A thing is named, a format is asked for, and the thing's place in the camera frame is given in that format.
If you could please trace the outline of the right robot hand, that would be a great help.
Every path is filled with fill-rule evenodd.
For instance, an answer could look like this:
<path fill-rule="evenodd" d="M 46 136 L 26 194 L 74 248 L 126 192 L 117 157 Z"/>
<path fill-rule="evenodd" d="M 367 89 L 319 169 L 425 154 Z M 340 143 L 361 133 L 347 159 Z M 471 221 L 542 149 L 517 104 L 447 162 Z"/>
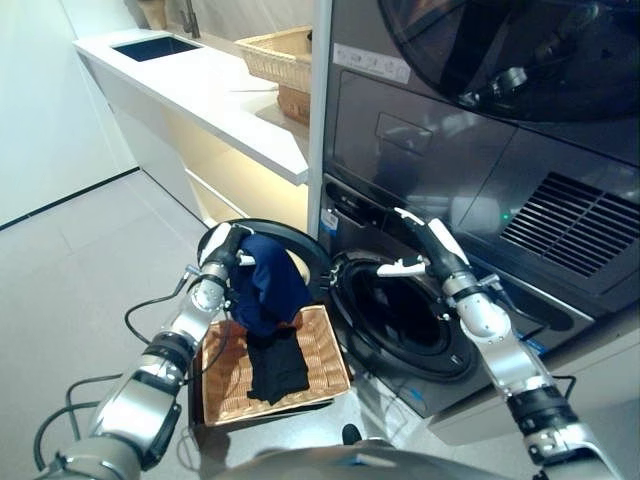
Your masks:
<path fill-rule="evenodd" d="M 379 266 L 375 273 L 381 278 L 412 277 L 430 272 L 447 296 L 474 289 L 477 280 L 471 272 L 468 258 L 461 246 L 439 218 L 423 220 L 414 213 L 394 207 L 403 226 L 421 245 L 416 262 L 406 266 L 401 260 Z"/>

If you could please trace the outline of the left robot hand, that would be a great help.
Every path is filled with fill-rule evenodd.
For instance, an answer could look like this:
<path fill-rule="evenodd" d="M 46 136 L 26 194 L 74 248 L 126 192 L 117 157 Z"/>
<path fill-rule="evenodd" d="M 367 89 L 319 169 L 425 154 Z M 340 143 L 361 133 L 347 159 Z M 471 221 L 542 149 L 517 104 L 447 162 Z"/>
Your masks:
<path fill-rule="evenodd" d="M 217 268 L 230 274 L 237 267 L 255 266 L 254 257 L 242 250 L 242 242 L 253 234 L 253 229 L 240 223 L 223 222 L 209 230 L 198 254 L 200 270 L 210 272 Z"/>

